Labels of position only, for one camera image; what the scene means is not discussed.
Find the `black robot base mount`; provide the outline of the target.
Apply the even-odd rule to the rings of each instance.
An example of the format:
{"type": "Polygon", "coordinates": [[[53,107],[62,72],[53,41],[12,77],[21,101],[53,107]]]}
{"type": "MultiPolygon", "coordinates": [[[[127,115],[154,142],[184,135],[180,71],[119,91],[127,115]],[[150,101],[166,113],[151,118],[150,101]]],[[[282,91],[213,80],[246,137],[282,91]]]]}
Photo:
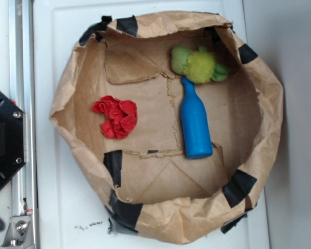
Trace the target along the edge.
{"type": "Polygon", "coordinates": [[[24,112],[0,91],[0,191],[25,165],[24,112]]]}

